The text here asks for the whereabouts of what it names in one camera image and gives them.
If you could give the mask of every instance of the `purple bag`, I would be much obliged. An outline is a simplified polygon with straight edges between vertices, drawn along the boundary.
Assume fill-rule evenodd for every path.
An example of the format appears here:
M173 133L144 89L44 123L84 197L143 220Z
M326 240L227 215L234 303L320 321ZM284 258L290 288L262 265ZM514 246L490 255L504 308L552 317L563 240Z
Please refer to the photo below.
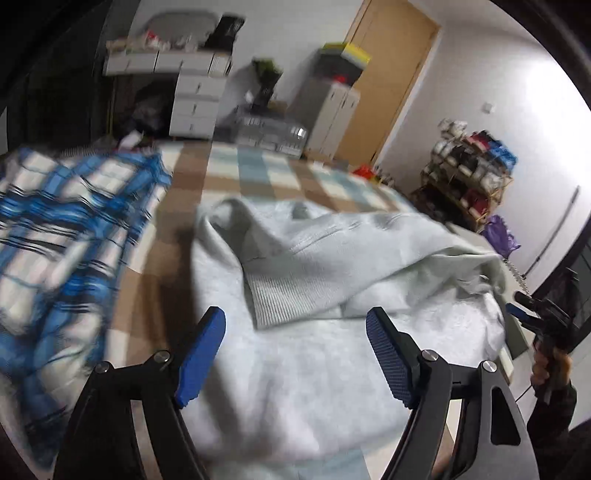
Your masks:
M488 240L492 248L505 260L509 254L521 247L509 231L503 219L498 215L491 215L481 235Z

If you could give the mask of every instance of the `silver bolt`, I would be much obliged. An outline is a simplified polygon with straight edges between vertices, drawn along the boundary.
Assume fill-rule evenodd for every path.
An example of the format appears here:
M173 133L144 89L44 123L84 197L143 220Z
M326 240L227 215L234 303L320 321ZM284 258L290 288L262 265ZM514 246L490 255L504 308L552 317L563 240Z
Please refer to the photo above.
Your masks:
M157 364L165 364L170 359L170 353L166 350L159 350L154 354L154 361Z
M110 368L109 362L99 362L95 366L95 372L98 374L104 374Z
M490 360L486 360L485 362L482 362L482 368L487 372L493 374L494 372L496 372L496 363L491 362Z
M427 362L434 362L439 358L439 354L435 350L423 350L421 355Z

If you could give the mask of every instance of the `black sleeve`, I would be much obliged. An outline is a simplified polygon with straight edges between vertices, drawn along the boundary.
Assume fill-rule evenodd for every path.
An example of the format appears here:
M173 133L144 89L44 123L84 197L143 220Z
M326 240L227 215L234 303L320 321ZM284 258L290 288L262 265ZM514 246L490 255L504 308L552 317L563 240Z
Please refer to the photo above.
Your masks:
M577 391L569 383L552 393L550 405L538 400L527 422L527 432L535 448L551 446L569 431L577 404Z

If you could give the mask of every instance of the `person's hand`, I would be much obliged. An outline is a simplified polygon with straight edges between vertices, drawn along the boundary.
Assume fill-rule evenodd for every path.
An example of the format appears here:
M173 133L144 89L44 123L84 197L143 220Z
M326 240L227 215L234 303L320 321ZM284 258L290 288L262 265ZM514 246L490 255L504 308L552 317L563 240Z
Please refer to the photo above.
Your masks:
M540 343L537 342L536 345L534 345L534 348L534 366L531 368L532 375L530 380L531 384L537 387L539 385L543 385L546 380L548 380L550 374L547 370L548 358L546 358L546 356L540 351ZM558 350L556 347L554 348L553 354L556 364L558 365L556 387L563 388L570 381L570 371L573 367L573 361L566 352Z

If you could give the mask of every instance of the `white garment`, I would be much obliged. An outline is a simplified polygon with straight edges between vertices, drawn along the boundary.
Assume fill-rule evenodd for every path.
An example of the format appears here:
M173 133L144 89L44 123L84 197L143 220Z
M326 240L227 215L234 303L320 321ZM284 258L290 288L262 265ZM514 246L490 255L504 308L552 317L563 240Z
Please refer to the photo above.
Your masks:
M227 322L182 410L211 458L297 462L401 433L409 411L366 337L371 307L449 363L475 367L504 341L479 277L502 289L500 257L417 213L226 200L198 211L191 262L197 314L219 306Z

